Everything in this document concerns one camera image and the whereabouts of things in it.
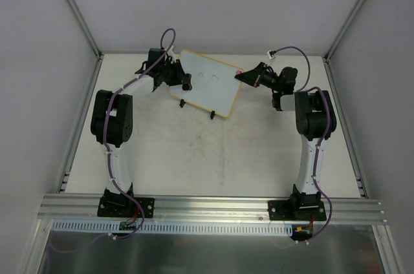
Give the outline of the yellow framed small whiteboard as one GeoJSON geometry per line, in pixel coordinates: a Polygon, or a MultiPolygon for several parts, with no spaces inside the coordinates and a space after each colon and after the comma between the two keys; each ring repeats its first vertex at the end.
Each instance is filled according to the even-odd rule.
{"type": "Polygon", "coordinates": [[[205,111],[215,111],[216,116],[229,117],[241,88],[235,74],[244,70],[190,50],[182,50],[179,59],[185,73],[191,74],[192,89],[185,91],[178,85],[170,87],[169,94],[205,111]]]}

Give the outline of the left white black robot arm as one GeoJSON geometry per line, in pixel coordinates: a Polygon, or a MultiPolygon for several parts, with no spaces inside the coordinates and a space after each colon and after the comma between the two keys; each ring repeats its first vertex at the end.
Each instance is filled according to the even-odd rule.
{"type": "Polygon", "coordinates": [[[184,71],[172,49],[152,48],[132,80],[119,89],[96,93],[91,133],[102,146],[108,172],[98,216],[145,218],[145,205],[149,202],[135,198],[125,145],[133,133],[134,99],[154,92],[163,83],[192,89],[191,75],[184,71]]]}

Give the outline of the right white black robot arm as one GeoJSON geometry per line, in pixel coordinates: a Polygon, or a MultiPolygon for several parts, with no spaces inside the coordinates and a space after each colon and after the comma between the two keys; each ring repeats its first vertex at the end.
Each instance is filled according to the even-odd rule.
{"type": "Polygon", "coordinates": [[[277,74],[261,62],[247,72],[237,72],[235,79],[251,86],[272,90],[272,106],[277,111],[293,111],[296,129],[301,136],[300,170],[287,200],[268,201],[271,221],[326,221],[320,173],[323,154],[337,121],[329,92],[316,87],[295,92],[298,70],[285,67],[277,74]]]}

